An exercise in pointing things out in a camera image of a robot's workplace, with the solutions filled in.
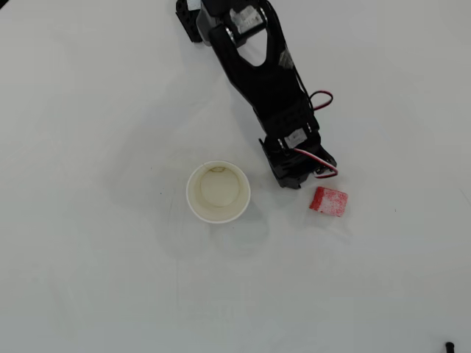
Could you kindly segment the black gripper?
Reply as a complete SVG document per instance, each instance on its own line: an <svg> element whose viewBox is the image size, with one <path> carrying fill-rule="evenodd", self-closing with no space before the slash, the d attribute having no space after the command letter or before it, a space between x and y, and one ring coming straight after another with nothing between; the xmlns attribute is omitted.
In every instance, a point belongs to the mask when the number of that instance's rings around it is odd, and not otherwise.
<svg viewBox="0 0 471 353"><path fill-rule="evenodd" d="M265 137L259 140L277 183L282 188L300 189L308 177L313 174L318 179L336 176L335 159L321 146L320 136L315 134L305 142L287 148L283 141Z"/></svg>

